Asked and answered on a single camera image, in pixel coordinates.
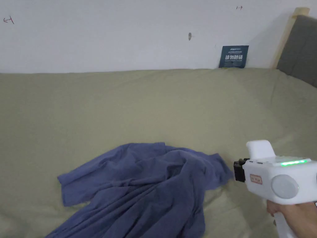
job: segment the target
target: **bed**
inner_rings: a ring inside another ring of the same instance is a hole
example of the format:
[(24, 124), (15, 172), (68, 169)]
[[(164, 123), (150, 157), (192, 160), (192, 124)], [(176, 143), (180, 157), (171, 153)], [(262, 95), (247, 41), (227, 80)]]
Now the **bed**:
[[(130, 142), (165, 142), (232, 167), (245, 143), (317, 155), (317, 20), (290, 17), (271, 69), (0, 74), (0, 237), (44, 237), (65, 208), (57, 176)], [(230, 181), (207, 191), (205, 237), (277, 237), (260, 198)]]

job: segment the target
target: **red marking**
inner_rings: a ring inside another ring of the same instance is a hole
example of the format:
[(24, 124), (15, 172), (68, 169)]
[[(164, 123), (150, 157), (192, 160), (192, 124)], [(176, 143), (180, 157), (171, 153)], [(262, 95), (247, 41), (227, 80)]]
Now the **red marking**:
[(250, 180), (253, 183), (262, 184), (262, 178), (258, 175), (250, 174)]
[(13, 22), (13, 20), (12, 20), (12, 18), (11, 18), (11, 16), (10, 16), (10, 19), (5, 19), (5, 18), (3, 18), (3, 21), (5, 22), (5, 23), (8, 23), (7, 21), (9, 21), (9, 20), (11, 20), (12, 21), (12, 23), (14, 24), (14, 22)]

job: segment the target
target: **gray circular button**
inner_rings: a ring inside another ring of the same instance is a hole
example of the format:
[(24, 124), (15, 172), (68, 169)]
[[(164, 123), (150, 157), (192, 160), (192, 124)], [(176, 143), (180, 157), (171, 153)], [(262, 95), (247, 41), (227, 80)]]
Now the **gray circular button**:
[(288, 175), (278, 175), (272, 179), (271, 187), (276, 196), (290, 199), (297, 195), (299, 186), (296, 181)]

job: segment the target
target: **white handheld device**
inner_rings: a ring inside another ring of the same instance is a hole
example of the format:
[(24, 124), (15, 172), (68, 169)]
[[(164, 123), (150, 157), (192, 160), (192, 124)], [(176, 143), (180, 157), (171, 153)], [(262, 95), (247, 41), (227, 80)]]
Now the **white handheld device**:
[[(250, 192), (289, 205), (317, 200), (317, 162), (308, 158), (276, 156), (266, 140), (247, 143), (250, 159), (234, 162), (237, 181)], [(296, 238), (283, 214), (274, 214), (280, 238)]]

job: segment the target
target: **gray headboard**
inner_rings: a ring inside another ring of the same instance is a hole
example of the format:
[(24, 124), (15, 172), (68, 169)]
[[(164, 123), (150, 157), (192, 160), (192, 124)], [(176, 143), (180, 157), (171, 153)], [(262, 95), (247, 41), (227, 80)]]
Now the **gray headboard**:
[(297, 17), (277, 69), (317, 87), (317, 19)]

